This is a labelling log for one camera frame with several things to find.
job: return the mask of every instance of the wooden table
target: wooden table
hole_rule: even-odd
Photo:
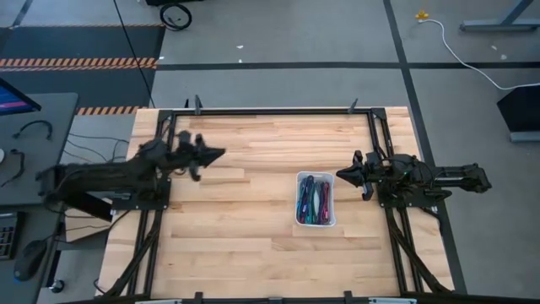
[[[388,107],[386,113],[396,153],[419,155],[407,107]],[[138,111],[128,158],[154,136],[157,116],[157,110]],[[180,117],[176,130],[181,129],[202,133],[207,145],[227,152],[201,169],[200,182],[172,176],[152,298],[193,298],[196,291],[205,298],[334,297],[344,290],[354,296],[399,294],[386,217],[376,198],[364,202],[361,189],[336,178],[337,224],[310,228],[294,221],[296,174],[335,174],[351,165],[356,149],[370,152],[367,118]],[[417,209],[408,212],[418,255],[452,288],[436,219]],[[139,215],[131,212],[110,233],[99,281],[104,289],[132,258]]]

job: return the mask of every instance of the keyboard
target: keyboard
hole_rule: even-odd
[[[0,214],[0,261],[14,258],[22,216],[22,212]]]

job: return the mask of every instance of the orange and black striped tape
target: orange and black striped tape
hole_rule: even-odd
[[[120,115],[134,114],[138,109],[146,109],[147,106],[96,106],[81,107],[77,109],[77,115]]]
[[[163,24],[125,24],[126,27],[164,26]],[[122,27],[121,24],[24,24],[17,27]]]
[[[90,69],[156,68],[156,58],[2,58],[3,72],[23,71],[73,71]]]

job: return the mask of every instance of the gray desk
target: gray desk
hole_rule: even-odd
[[[30,95],[30,98],[42,106],[41,111],[0,117],[0,147],[6,152],[15,148],[26,153],[24,175],[16,182],[0,188],[0,213],[16,210],[25,215],[15,257],[20,256],[29,242],[57,232],[61,216],[45,210],[41,205],[41,199],[37,196],[39,183],[35,181],[35,173],[60,161],[78,102],[78,96],[74,93]],[[45,119],[52,124],[52,141],[46,140],[47,129],[40,124],[28,127],[18,140],[11,138],[20,127],[36,119]],[[10,160],[9,157],[0,164],[0,181],[10,178],[18,169],[19,158],[11,157]],[[6,204],[19,206],[8,207]],[[51,238],[40,269],[26,282],[14,280],[14,260],[0,261],[0,302],[25,304],[37,301],[43,279],[51,265],[53,248]]]

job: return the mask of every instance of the white cable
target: white cable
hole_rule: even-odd
[[[513,89],[516,89],[516,88],[525,88],[525,87],[532,87],[532,86],[539,86],[540,83],[537,83],[537,84],[520,84],[520,85],[515,85],[513,87],[510,87],[510,88],[504,88],[504,87],[501,87],[500,85],[498,85],[497,83],[495,83],[486,73],[480,71],[479,69],[475,68],[475,67],[472,67],[466,63],[464,63],[457,55],[456,53],[450,48],[450,46],[448,46],[448,43],[446,43],[446,38],[445,38],[445,26],[437,21],[437,20],[433,20],[433,19],[426,19],[426,20],[419,20],[418,21],[420,24],[422,23],[426,23],[426,22],[433,22],[433,23],[436,23],[440,26],[440,28],[442,29],[442,42],[445,44],[446,46],[446,49],[452,54],[452,56],[454,56],[454,58],[459,62],[461,63],[462,65],[464,65],[465,67],[467,68],[470,68],[470,69],[473,69],[477,72],[479,72],[480,74],[482,74],[487,80],[489,80],[495,87],[497,87],[497,89],[499,90],[513,90]]]

